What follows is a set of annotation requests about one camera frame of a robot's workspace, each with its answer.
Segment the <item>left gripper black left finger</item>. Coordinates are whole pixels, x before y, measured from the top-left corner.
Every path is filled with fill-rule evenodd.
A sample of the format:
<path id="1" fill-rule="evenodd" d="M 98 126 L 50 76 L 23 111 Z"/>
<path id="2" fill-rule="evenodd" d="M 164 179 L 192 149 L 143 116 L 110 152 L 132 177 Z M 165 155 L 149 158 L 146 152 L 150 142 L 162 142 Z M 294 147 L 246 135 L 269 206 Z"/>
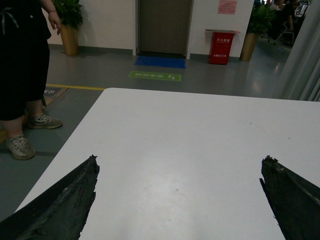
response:
<path id="1" fill-rule="evenodd" d="M 96 198 L 100 167 L 92 155 L 0 223 L 2 240 L 77 240 Z"/>

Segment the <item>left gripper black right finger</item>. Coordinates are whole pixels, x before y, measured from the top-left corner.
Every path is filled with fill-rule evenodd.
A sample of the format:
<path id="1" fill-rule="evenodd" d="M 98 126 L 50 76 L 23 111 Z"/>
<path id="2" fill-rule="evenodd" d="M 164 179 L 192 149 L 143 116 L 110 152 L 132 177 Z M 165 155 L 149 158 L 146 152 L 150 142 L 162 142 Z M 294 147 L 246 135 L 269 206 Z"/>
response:
<path id="1" fill-rule="evenodd" d="M 260 184 L 286 240 L 320 238 L 320 188 L 271 156 L 262 160 Z"/>

